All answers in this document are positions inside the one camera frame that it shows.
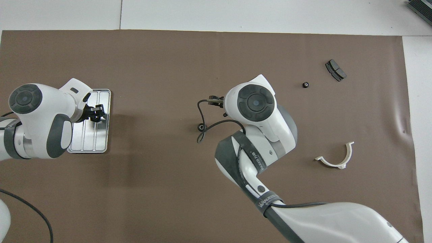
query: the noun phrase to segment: white plastic bracket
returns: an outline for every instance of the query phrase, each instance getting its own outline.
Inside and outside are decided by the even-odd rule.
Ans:
[[[348,161],[351,159],[351,155],[353,154],[353,147],[351,146],[353,143],[354,142],[349,142],[349,143],[345,144],[346,145],[346,156],[345,156],[345,159],[343,159],[343,161],[340,162],[339,164],[330,164],[322,156],[316,157],[315,160],[321,160],[321,162],[323,162],[324,164],[331,166],[331,167],[337,167],[339,169],[345,169],[346,163],[348,163]]]

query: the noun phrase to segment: black ribbed object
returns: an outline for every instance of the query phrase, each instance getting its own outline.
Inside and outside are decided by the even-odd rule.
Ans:
[[[432,0],[410,0],[408,7],[432,25]]]

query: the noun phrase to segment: brown mat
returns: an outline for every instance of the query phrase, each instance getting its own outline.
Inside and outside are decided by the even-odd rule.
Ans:
[[[336,60],[337,82],[324,64]],[[6,160],[0,187],[37,206],[56,242],[286,242],[217,168],[223,124],[196,144],[196,102],[263,74],[299,129],[295,150],[260,179],[285,203],[367,205],[423,242],[402,38],[180,31],[3,31],[0,111],[25,83],[77,78],[113,93],[108,151]],[[308,81],[310,87],[302,88]],[[203,105],[209,124],[222,109]],[[355,141],[346,169],[341,161]],[[25,205],[0,195],[5,242],[47,242]]]

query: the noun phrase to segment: velcro strap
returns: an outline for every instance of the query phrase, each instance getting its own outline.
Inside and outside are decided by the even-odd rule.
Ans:
[[[238,131],[232,135],[234,139],[240,144],[243,151],[247,154],[249,159],[254,164],[255,168],[258,171],[258,174],[261,174],[265,169],[267,169],[267,165],[264,162],[260,152],[258,152],[257,148],[253,145],[253,143],[243,134],[241,131]]]
[[[268,191],[257,199],[257,201],[255,202],[255,206],[262,214],[264,214],[270,204],[277,200],[282,201],[282,199],[280,199],[280,197],[276,195],[276,193],[274,193],[273,191]]]
[[[16,127],[21,125],[21,121],[19,119],[15,119],[10,122],[4,128],[3,142],[6,152],[14,159],[24,159],[28,160],[28,158],[21,157],[15,149],[15,131]]]

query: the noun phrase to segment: metal tray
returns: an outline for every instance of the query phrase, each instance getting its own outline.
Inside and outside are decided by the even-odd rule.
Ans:
[[[107,150],[111,91],[93,89],[87,104],[93,107],[102,104],[106,115],[98,123],[85,120],[72,124],[72,141],[67,148],[69,153],[103,153]]]

